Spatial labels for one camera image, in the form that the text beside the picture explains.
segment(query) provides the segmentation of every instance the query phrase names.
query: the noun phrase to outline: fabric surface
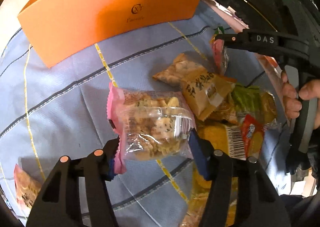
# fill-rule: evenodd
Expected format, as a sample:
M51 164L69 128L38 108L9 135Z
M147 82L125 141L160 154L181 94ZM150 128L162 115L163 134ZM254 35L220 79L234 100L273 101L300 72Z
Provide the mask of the fabric surface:
M218 26L233 33L227 23L205 3L200 2L193 18L172 22L209 61L194 51L188 41L169 23L127 32L98 42L113 77L121 88L133 90L177 91L152 76L167 68L182 52L193 61L214 71L209 40ZM13 170L17 163L36 180L43 182L31 146L24 109L23 68L29 42L23 31L8 44L0 67L0 184L13 210L25 224L15 201ZM276 94L270 80L255 58L243 50L228 51L230 63L226 75L244 85L253 83ZM26 71L28 110L34 145L45 176L58 159L86 157L116 137L106 116L110 79L94 45L48 69L36 52L30 50ZM278 120L286 119L276 96ZM289 131L266 133L261 163L278 189L284 193L285 155L289 149ZM191 190L192 161L173 156L162 160L182 191ZM127 161L127 172L107 183L111 203L120 226L177 226L187 204L170 184L156 161ZM81 180L81 209L84 223L90 224Z

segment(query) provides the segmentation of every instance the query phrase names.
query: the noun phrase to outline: orange box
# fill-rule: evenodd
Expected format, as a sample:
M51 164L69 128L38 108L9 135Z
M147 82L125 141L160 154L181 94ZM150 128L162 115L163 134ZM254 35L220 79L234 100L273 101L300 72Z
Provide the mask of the orange box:
M52 67L106 38L191 18L198 3L199 0L29 0L18 19L42 61Z

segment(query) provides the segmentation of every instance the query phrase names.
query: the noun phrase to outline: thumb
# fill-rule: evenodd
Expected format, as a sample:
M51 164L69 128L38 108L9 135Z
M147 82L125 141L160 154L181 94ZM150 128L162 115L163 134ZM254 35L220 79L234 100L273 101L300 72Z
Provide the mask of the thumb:
M320 80L312 80L306 83L299 91L299 96L303 100L320 98Z

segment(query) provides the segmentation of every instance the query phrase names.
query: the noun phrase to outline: snack package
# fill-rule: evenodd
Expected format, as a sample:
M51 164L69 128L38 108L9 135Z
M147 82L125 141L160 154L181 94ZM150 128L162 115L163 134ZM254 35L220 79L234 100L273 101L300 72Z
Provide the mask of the snack package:
M239 118L244 118L246 114L250 114L260 123L264 122L259 87L246 88L237 84L231 95Z
M218 74L224 75L228 67L229 57L227 54L227 48L224 47L224 41L215 40L215 36L217 34L224 34L223 27L218 27L210 40L210 45L213 53L213 59L218 69Z
M188 148L194 117L180 92L129 91L109 85L108 119L120 136L115 173L125 172L124 159L161 159Z
M232 99L231 93L229 93L228 96L217 107L217 109L209 115L208 119L215 121L226 120L231 124L238 124L236 106Z
M239 119L250 114L267 128L277 126L276 102L271 93L262 91L259 87L246 88L237 84L231 96Z
M210 141L215 149L222 150L230 157L245 160L244 143L238 126L227 126L218 122L198 127L198 135Z
M199 68L181 80L183 96L196 117L202 121L217 109L234 86L234 83L205 68Z
M254 156L258 159L264 138L263 126L248 114L245 116L241 126L241 133L244 142L245 156Z
M212 125L198 125L198 135L207 139L215 149L220 149L229 156L238 159L245 159L244 143L239 127L228 127L221 123ZM196 166L193 168L193 180L191 198L188 204L188 211L180 224L180 227L198 227L204 208L207 203L212 181L204 180L199 174ZM238 190L238 178L232 178L231 197L228 210L226 226L232 226L235 221L236 199Z
M187 59L184 53L179 54L167 69L153 75L153 79L160 80L171 86L180 86L181 79L190 72L203 68L201 64L192 62Z
M38 193L40 192L41 184L32 179L17 164L14 168L13 176L16 187L17 203L25 214L29 215Z
M269 92L260 93L264 124L273 123L277 118L277 108L274 96Z

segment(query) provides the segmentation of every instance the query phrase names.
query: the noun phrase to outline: yellow snack package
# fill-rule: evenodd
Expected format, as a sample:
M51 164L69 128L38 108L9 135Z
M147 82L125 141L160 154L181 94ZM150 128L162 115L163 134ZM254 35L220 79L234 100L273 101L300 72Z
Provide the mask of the yellow snack package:
M190 72L193 72L203 66L187 59L184 53L179 54L167 69L153 75L153 79L160 80L173 87L179 86L181 79Z
M181 80L184 98L192 112L202 121L217 109L234 87L234 83L208 72L204 67Z
M215 149L222 150L230 157L245 159L244 144L239 127L228 127L217 122L211 125L200 123L198 124L198 135L200 138L209 140ZM192 177L191 199L189 200L188 211L180 227L198 227L212 185L212 181L204 180L195 165ZM232 226L235 222L237 192L238 178L233 177L226 227Z
M273 95L269 92L262 92L261 107L264 115L264 124L272 123L277 118L276 102Z
M219 107L209 115L208 119L215 121L226 120L231 124L238 124L236 107L231 93L229 93L228 96L219 105Z

